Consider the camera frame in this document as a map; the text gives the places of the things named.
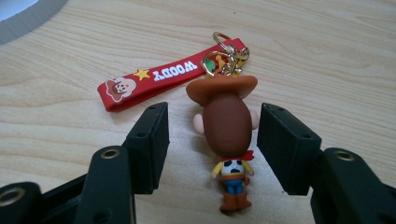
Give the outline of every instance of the gold clasp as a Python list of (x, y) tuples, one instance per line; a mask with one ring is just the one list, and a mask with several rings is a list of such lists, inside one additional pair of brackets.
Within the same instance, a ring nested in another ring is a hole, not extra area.
[(207, 75), (209, 77), (214, 77), (215, 73), (209, 70), (207, 63), (209, 62), (209, 57), (213, 55), (219, 55), (227, 58), (227, 62), (218, 59), (219, 68), (216, 69), (216, 75), (225, 75), (225, 76), (239, 76), (242, 72), (242, 66), (248, 60), (249, 49), (243, 48), (242, 50), (236, 49), (233, 45), (226, 46), (221, 41), (219, 41), (219, 37), (224, 39), (231, 39), (227, 35), (224, 35), (220, 32), (213, 33), (213, 39), (220, 45), (224, 51), (212, 51), (206, 54), (204, 59), (201, 61), (201, 66), (205, 69)]

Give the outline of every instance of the figurine ear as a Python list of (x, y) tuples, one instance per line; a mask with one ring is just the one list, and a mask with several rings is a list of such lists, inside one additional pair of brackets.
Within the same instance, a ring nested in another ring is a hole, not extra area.
[(202, 115), (200, 114), (196, 114), (192, 120), (192, 123), (194, 125), (194, 129), (196, 132), (200, 133), (200, 134), (204, 134), (205, 130), (204, 130), (204, 121), (202, 119)]
[(251, 127), (253, 130), (255, 130), (259, 127), (260, 124), (259, 115), (257, 114), (256, 111), (250, 110), (250, 116), (251, 116)]

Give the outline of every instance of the screw hole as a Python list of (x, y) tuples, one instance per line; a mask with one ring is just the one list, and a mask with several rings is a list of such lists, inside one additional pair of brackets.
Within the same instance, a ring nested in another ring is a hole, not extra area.
[(92, 221), (93, 223), (105, 224), (108, 223), (110, 219), (111, 219), (111, 210), (104, 209), (96, 212), (95, 215), (93, 215)]
[(353, 157), (353, 155), (351, 155), (350, 153), (347, 153), (345, 151), (336, 151), (334, 152), (335, 156), (343, 161), (354, 161), (355, 157)]
[(146, 137), (146, 134), (145, 133), (138, 133), (137, 137)]
[(302, 138), (306, 138), (306, 139), (312, 138), (311, 135), (309, 135), (309, 134), (307, 134), (307, 133), (302, 134), (301, 137), (302, 137)]
[(107, 151), (102, 152), (101, 157), (103, 159), (113, 159), (120, 155), (120, 151), (118, 149), (109, 149)]
[(0, 207), (15, 203), (17, 200), (21, 199), (25, 193), (26, 190), (20, 187), (6, 190), (0, 194)]

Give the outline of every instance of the wood grain surface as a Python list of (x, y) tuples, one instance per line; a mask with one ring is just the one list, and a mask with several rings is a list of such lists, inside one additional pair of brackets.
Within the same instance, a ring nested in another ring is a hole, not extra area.
[(219, 211), (218, 158), (192, 128), (202, 108), (183, 84), (120, 113), (96, 88), (107, 79), (190, 56), (215, 31), (250, 48), (245, 99), (288, 109), (322, 138), (364, 158), (396, 187), (396, 1), (69, 0), (50, 21), (0, 46), (0, 187), (43, 192), (88, 171), (92, 154), (120, 145), (149, 105), (169, 103), (170, 142), (160, 188), (136, 196), (138, 223), (314, 223), (310, 194), (289, 196), (256, 147), (253, 206)]

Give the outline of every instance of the woody keychain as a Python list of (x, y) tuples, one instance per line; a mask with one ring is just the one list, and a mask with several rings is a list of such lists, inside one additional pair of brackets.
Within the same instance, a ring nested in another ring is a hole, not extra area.
[(202, 115), (193, 118), (193, 126), (196, 132), (205, 135), (210, 148), (220, 157), (211, 175), (216, 178), (221, 174), (227, 187), (220, 207), (220, 211), (227, 212), (251, 206), (243, 186), (250, 182), (245, 173), (254, 175), (248, 164), (254, 158), (253, 151), (248, 147), (252, 130), (259, 126), (259, 116), (249, 111), (242, 99), (254, 90), (258, 80), (253, 76), (239, 76), (248, 59), (248, 48), (237, 49), (220, 42), (219, 37), (230, 39), (221, 33), (214, 33), (213, 37), (222, 51), (206, 54), (202, 60), (206, 78), (194, 80), (186, 91), (204, 108)]

